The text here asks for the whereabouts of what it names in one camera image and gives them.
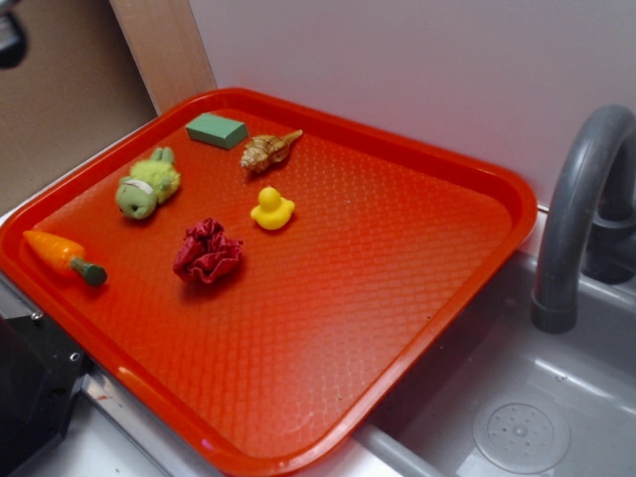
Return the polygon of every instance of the green plush toy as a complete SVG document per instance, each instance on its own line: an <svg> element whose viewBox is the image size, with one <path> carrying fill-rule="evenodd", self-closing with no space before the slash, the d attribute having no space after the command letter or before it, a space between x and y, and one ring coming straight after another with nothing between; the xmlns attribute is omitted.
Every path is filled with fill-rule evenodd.
<svg viewBox="0 0 636 477"><path fill-rule="evenodd" d="M137 162L130 175L121 178L115 200L121 213L142 220L150 217L157 205L166 202L181 185L175 167L175 155L169 147L157 148L150 159Z"/></svg>

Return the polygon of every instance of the toy carrot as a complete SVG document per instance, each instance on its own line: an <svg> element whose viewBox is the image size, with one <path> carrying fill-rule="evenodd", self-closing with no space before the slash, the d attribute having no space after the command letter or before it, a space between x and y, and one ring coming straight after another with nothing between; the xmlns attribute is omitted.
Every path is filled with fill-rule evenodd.
<svg viewBox="0 0 636 477"><path fill-rule="evenodd" d="M35 254L61 275L78 273L90 286L100 286L106 281L103 267L84 260L86 250L79 243L42 231L24 231L22 236Z"/></svg>

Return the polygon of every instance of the yellow rubber duck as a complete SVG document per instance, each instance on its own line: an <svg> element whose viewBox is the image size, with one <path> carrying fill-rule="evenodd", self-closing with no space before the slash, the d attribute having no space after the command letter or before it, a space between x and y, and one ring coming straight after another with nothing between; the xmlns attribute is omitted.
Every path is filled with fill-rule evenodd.
<svg viewBox="0 0 636 477"><path fill-rule="evenodd" d="M273 187L265 187L258 193L258 205L249 214L261 227L275 231L291 219L296 205L284 199Z"/></svg>

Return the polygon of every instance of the sink basin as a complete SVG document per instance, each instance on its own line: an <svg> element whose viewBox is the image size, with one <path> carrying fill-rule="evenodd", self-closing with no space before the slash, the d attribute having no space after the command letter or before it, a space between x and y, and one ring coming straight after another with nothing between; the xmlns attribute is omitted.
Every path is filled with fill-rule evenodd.
<svg viewBox="0 0 636 477"><path fill-rule="evenodd" d="M549 335L535 267L517 253L368 422L445 476L636 475L634 297L583 278L576 327Z"/></svg>

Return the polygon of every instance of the tray rim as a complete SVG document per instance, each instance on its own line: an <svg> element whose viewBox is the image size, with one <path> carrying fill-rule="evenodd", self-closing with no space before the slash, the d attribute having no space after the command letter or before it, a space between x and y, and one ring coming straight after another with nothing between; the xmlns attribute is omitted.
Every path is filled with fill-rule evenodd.
<svg viewBox="0 0 636 477"><path fill-rule="evenodd" d="M57 210L72 198L92 187L94 183L83 180L83 178L88 176L104 177L120 167L121 162L110 160L113 156L116 157L120 154L120 151L126 151L128 158L142 154L148 147L157 142L157 137L160 138L174 130L173 122L185 124L188 119L194 117L193 114L196 115L212 109L242 109L255 104L266 105L270 113L274 111L276 121L280 123L293 124L298 121L299 117L310 119L312 128L306 128L307 133L326 138L343 146L353 147L361 152L382 155L383 151L395 151L396 148L399 148L402 152L411 151L425 154L431 158L431 161L426 165L427 170L421 171L422 173L439 177L494 198L509 211L512 220L508 236L484 259L467 282L438 311L437 315L443 319L431 322L416 335L399 357L390 364L363 395L366 397L372 394L374 398L357 400L341 420L313 445L299 449L296 453L275 458L245 456L193 412L185 416L178 412L171 399L157 393L154 386L149 386L153 385L156 379L142 369L134 369L135 367L126 369L121 366L122 360L124 363L131 361L131 358L123 350L108 340L94 343L94 339L91 337L94 337L95 330L91 329L89 324L68 316L61 303L56 303L55 300L42 296L43 291L46 295L46 290L43 290L37 280L34 281L27 271L20 269L9 258L10 250L8 250L11 246L16 246L16 243L19 242L17 236L20 236L21 231L28 228L28 224L40 222L52 211ZM412 166L419 171L422 165L417 164L418 167L414 167L413 164ZM458 169L463 170L465 175L457 174ZM474 175L479 175L481 179L477 184L474 182ZM381 400L396 384L399 377L403 376L417 358L432 345L434 338L443 332L453 321L455 315L514 253L518 245L532 230L537 211L537 201L530 187L515 173L500 166L283 99L243 88L227 88L196 95L175 106L78 166L71 174L24 203L0 227L0 246L3 251L0 253L0 269L47 313L54 317L64 316L65 320L73 322L73 330L67 329L67 332L81 343L91 342L91 348L88 352L92 356L96 356L98 364L112 373L212 465L236 475L277 475L298 470L323 457L355 429L357 424L373 409L372 404ZM113 346L117 349L117 353L114 355L111 351ZM211 435L217 437L214 439L214 450L211 450L210 439L207 439Z"/></svg>

